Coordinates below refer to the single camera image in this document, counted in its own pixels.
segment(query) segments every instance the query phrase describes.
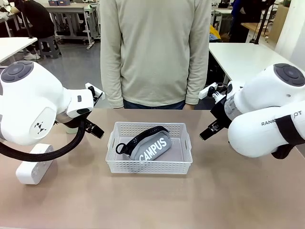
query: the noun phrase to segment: blue pants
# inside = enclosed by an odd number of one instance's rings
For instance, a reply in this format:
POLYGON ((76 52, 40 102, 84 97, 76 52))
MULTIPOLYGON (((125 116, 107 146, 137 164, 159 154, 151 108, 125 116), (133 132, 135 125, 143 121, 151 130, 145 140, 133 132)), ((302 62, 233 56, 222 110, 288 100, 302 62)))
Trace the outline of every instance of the blue pants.
POLYGON ((154 110, 182 110, 185 105, 185 100, 176 104, 165 105, 165 106, 144 106, 140 104, 134 104, 126 100, 124 102, 125 109, 154 109, 154 110))

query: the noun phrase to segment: person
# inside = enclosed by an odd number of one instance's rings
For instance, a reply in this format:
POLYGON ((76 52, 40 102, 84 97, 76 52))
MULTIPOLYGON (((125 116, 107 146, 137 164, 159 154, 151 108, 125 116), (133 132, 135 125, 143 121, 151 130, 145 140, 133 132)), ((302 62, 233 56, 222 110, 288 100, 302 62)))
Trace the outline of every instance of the person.
MULTIPOLYGON (((32 25, 30 33, 36 38, 46 38, 54 35, 54 24, 50 18, 48 11, 38 2, 33 0, 16 0, 15 7, 12 7, 11 13, 23 12, 32 25)), ((16 37, 28 37, 27 29, 20 29, 16 31, 16 37)), ((38 60, 40 56, 35 52, 35 49, 30 45, 27 47, 28 53, 24 59, 25 60, 38 60)))
POLYGON ((259 23, 262 10, 267 7, 267 1, 262 0, 234 0, 232 3, 233 21, 230 31, 231 43, 245 43, 248 37, 249 29, 242 26, 241 23, 259 23))
POLYGON ((101 76, 113 108, 194 109, 211 0, 101 0, 101 76))

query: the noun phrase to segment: white shoe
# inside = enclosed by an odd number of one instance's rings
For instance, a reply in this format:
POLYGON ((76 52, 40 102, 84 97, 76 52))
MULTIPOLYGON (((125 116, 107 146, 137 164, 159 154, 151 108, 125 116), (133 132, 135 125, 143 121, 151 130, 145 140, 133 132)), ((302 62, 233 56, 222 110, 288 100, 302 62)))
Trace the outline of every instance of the white shoe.
POLYGON ((36 54, 32 54, 32 53, 28 53, 24 56, 24 59, 27 61, 30 60, 39 60, 41 57, 36 53, 36 54))

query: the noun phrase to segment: gray stool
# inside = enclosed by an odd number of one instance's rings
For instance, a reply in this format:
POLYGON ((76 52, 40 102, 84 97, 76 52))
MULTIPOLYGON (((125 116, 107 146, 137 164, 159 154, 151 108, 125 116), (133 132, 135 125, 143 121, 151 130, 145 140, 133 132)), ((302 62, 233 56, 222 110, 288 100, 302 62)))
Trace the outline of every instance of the gray stool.
POLYGON ((47 37, 47 38, 39 38, 38 39, 38 45, 39 45, 39 50, 40 50, 40 55, 43 58, 43 56, 53 56, 53 58, 58 58, 58 55, 61 55, 61 51, 55 41, 55 37, 51 36, 51 37, 47 37), (45 52, 42 50, 42 45, 41 43, 43 42, 43 44, 48 44, 49 45, 49 52, 45 52))

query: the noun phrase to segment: gray pouch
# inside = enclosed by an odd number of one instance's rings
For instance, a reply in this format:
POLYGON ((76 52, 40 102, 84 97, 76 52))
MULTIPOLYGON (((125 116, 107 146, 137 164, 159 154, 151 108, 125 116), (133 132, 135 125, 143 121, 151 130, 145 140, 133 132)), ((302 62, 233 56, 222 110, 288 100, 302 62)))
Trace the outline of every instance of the gray pouch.
POLYGON ((116 147, 118 154, 127 154, 131 160, 152 161, 166 152, 172 146, 168 130, 156 126, 137 135, 128 144, 120 143, 116 147))

